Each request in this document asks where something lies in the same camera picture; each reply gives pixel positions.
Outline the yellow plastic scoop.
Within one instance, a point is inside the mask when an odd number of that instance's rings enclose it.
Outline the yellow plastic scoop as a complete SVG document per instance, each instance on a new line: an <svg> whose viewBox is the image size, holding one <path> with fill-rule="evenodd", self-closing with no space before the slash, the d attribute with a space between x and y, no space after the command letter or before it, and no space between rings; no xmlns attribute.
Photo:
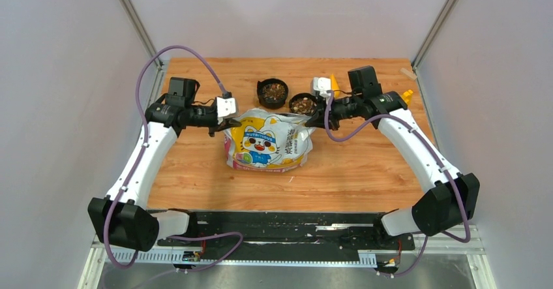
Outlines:
<svg viewBox="0 0 553 289"><path fill-rule="evenodd" d="M330 84L331 84L331 90L334 93L334 99L337 99L341 95L341 90L340 90L339 84L338 84L334 74L331 74L329 79L330 79Z"/></svg>

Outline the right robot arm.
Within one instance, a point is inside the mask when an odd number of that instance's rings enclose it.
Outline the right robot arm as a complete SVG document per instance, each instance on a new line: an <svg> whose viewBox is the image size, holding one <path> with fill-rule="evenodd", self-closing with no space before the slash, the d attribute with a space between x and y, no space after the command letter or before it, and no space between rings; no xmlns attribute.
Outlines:
<svg viewBox="0 0 553 289"><path fill-rule="evenodd" d="M372 238L389 248L404 234L445 234L467 243L480 182L451 164L426 137L408 108L407 96L383 92L372 66L348 71L351 92L337 98L334 78L311 81L316 108L307 126L325 129L335 142L345 142L372 125L402 155L415 174L423 196L411 207L378 215Z"/></svg>

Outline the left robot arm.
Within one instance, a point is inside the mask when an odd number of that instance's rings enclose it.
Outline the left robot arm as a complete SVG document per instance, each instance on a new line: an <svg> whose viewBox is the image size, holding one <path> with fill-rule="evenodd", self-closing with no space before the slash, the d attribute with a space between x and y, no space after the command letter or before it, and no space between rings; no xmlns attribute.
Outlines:
<svg viewBox="0 0 553 289"><path fill-rule="evenodd" d="M111 189L103 198L92 198L87 211L103 244L147 252L157 241L175 236L193 245L200 228L184 209L158 213L147 210L153 183L169 150L187 127L207 128L208 134L239 126L238 105L223 91L210 105L196 101L200 83L171 78L168 92L147 107L136 146Z"/></svg>

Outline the pet food bag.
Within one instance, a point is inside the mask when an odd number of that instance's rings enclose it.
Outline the pet food bag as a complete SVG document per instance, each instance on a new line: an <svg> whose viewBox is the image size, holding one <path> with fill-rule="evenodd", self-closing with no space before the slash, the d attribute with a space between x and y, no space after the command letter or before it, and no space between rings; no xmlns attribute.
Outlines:
<svg viewBox="0 0 553 289"><path fill-rule="evenodd" d="M253 108L224 131L226 164L234 170L287 172L305 164L313 150L315 128L308 116L276 114Z"/></svg>

